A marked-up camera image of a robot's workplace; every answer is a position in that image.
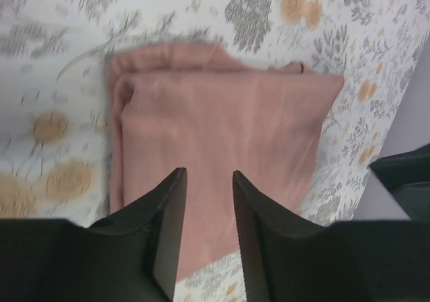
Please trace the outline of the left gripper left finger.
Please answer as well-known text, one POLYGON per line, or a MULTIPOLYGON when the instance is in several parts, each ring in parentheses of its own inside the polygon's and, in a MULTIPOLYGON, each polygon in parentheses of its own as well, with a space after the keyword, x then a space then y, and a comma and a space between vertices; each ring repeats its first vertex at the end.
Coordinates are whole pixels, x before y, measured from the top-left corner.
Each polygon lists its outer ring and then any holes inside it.
POLYGON ((187 171, 88 228, 66 219, 1 221, 2 301, 171 301, 187 171))

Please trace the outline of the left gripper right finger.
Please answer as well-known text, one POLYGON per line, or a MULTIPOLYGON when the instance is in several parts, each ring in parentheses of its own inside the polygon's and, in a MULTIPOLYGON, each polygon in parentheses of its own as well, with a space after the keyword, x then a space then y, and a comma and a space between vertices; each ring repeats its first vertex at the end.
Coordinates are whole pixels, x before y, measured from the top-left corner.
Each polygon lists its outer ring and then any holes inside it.
POLYGON ((248 301, 428 301, 429 224, 338 221, 284 208, 232 177, 248 301))

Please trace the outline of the pink printed t-shirt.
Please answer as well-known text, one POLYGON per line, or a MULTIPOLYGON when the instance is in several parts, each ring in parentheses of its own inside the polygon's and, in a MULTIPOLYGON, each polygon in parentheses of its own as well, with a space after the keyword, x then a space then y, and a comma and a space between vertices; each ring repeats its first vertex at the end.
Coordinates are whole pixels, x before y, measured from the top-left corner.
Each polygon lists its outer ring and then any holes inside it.
POLYGON ((117 54, 111 95, 110 206, 117 211, 177 167, 187 198, 177 279, 236 251, 232 174, 295 211, 323 122, 344 78, 302 63, 256 69, 217 44, 166 43, 117 54))

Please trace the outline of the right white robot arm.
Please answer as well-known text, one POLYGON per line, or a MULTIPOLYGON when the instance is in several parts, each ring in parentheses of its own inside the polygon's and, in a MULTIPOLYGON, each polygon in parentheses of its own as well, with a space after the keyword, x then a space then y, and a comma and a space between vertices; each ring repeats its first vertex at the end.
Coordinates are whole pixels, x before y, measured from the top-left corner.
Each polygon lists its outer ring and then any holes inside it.
POLYGON ((429 221, 429 145, 381 157, 369 168, 412 220, 429 221))

